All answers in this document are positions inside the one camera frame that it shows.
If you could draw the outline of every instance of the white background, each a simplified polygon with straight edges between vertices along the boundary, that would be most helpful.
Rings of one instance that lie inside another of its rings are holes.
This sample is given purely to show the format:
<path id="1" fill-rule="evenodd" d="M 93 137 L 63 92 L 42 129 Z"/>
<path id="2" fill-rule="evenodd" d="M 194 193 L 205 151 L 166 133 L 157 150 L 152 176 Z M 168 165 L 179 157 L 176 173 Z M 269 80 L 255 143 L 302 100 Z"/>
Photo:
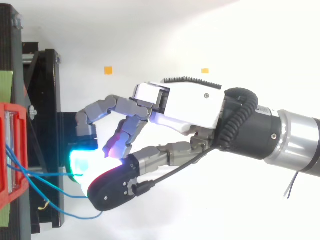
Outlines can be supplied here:
<path id="1" fill-rule="evenodd" d="M 110 94 L 131 97 L 142 82 L 186 75 L 224 89 L 248 88 L 262 106 L 320 118 L 318 0 L 5 2 L 24 17 L 23 41 L 62 56 L 63 112 Z M 113 75 L 104 75 L 104 66 L 112 66 Z M 210 73 L 201 74 L 201 68 Z M 98 124 L 100 145 L 121 118 L 114 113 Z M 133 150 L 181 140 L 173 130 L 150 124 Z M 43 224 L 32 239 L 319 239 L 320 178 L 299 175 L 286 200 L 293 175 L 263 161 L 212 152 L 99 219 L 66 217 L 62 228 Z M 65 189 L 81 194 L 67 178 Z M 65 209 L 97 214 L 85 199 L 66 198 Z"/>

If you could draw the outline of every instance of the black cylindrical joint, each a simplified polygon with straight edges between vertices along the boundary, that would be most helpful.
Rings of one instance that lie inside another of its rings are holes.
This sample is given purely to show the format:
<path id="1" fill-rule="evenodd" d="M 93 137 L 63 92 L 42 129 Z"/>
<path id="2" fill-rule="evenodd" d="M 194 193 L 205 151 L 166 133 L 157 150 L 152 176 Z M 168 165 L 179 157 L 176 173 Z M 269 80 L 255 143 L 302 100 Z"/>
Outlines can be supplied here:
<path id="1" fill-rule="evenodd" d="M 226 98 L 223 114 L 220 120 L 220 129 L 228 122 L 235 112 L 241 108 L 241 102 L 232 98 Z M 258 106 L 255 112 L 239 128 L 237 136 L 231 142 L 230 153 L 245 157 L 263 160 L 276 148 L 281 134 L 281 120 L 277 112 L 267 107 Z"/>

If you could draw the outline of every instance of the robotic hand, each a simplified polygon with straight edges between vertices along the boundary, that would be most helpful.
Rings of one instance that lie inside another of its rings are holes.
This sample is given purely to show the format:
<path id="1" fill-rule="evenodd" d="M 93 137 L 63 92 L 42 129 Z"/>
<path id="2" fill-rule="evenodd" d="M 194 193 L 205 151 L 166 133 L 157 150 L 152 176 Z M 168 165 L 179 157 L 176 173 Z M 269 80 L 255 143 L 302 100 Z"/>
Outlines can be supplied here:
<path id="1" fill-rule="evenodd" d="M 110 95 L 78 112 L 78 142 L 73 147 L 97 149 L 93 123 L 112 111 L 127 117 L 104 146 L 104 161 L 116 158 L 122 165 L 103 172 L 88 187 L 88 198 L 100 211 L 146 193 L 214 149 L 320 177 L 320 121 L 259 106 L 257 96 L 247 89 L 222 92 L 220 85 L 189 77 L 142 83 L 130 99 Z M 148 120 L 194 136 L 190 142 L 149 146 L 130 154 Z M 178 168 L 154 181 L 138 183 L 139 176 L 164 165 Z"/>

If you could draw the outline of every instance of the black cable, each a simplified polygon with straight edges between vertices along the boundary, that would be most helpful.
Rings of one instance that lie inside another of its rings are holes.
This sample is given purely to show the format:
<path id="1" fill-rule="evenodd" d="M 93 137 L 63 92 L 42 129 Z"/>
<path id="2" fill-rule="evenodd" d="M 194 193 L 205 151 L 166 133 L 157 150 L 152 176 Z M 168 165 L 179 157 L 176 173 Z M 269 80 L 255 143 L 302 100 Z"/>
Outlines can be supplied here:
<path id="1" fill-rule="evenodd" d="M 292 191 L 292 188 L 293 188 L 293 186 L 294 186 L 294 183 L 295 183 L 295 181 L 296 181 L 296 178 L 297 178 L 297 176 L 298 176 L 298 171 L 295 173 L 295 175 L 293 176 L 293 179 L 292 179 L 292 181 L 291 181 L 291 186 L 290 186 L 290 190 L 289 190 L 289 194 L 288 194 L 288 197 L 286 198 L 286 199 L 289 199 L 290 198 L 290 195 L 291 195 L 291 191 Z"/>
<path id="2" fill-rule="evenodd" d="M 241 126 L 247 121 L 258 107 L 258 97 L 252 91 L 244 88 L 231 88 L 226 90 L 227 97 L 242 100 L 242 107 L 223 126 L 218 135 L 218 145 L 222 149 L 231 147 L 233 140 L 238 136 Z"/>
<path id="3" fill-rule="evenodd" d="M 176 173 L 180 172 L 181 170 L 185 169 L 186 167 L 190 166 L 191 164 L 195 163 L 196 161 L 198 161 L 199 159 L 203 158 L 206 154 L 210 153 L 211 151 L 215 150 L 216 147 L 211 147 L 207 150 L 205 150 L 204 152 L 198 154 L 197 156 L 195 156 L 194 158 L 192 158 L 190 161 L 186 162 L 185 164 L 179 166 L 178 168 L 176 168 L 175 170 L 159 177 L 156 180 L 150 180 L 150 181 L 144 181 L 141 183 L 138 183 L 136 186 L 132 187 L 132 190 L 134 192 L 134 194 L 136 196 L 141 196 L 142 194 L 145 194 L 146 192 L 148 192 L 151 188 L 153 188 L 156 184 L 162 182 L 163 180 L 171 177 L 172 175 L 175 175 Z"/>
<path id="4" fill-rule="evenodd" d="M 205 150 L 204 152 L 198 154 L 197 156 L 195 156 L 194 158 L 192 158 L 190 161 L 187 161 L 185 164 L 179 166 L 178 168 L 176 168 L 175 170 L 159 177 L 158 179 L 154 180 L 154 184 L 158 184 L 160 182 L 162 182 L 163 180 L 175 175 L 176 173 L 180 172 L 181 170 L 185 169 L 186 167 L 190 166 L 191 164 L 195 163 L 196 161 L 198 161 L 199 159 L 203 158 L 205 155 L 207 155 L 208 153 L 210 153 L 211 151 L 215 150 L 216 147 L 211 147 L 208 148 L 207 150 Z"/>

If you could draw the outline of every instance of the white object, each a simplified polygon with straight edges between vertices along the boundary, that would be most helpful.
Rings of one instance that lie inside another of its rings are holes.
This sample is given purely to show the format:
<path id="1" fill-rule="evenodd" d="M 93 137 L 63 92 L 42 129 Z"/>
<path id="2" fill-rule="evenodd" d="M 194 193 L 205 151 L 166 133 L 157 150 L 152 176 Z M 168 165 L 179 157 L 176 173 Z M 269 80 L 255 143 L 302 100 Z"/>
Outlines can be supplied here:
<path id="1" fill-rule="evenodd" d="M 136 86 L 136 89 L 133 93 L 133 98 L 148 103 L 156 104 L 159 92 L 159 87 L 148 83 L 142 83 Z"/>
<path id="2" fill-rule="evenodd" d="M 164 116 L 155 115 L 154 123 L 182 134 L 191 125 L 216 128 L 225 99 L 223 91 L 191 82 L 142 83 L 137 86 L 134 98 L 154 104 L 161 89 L 168 91 L 169 96 Z"/>

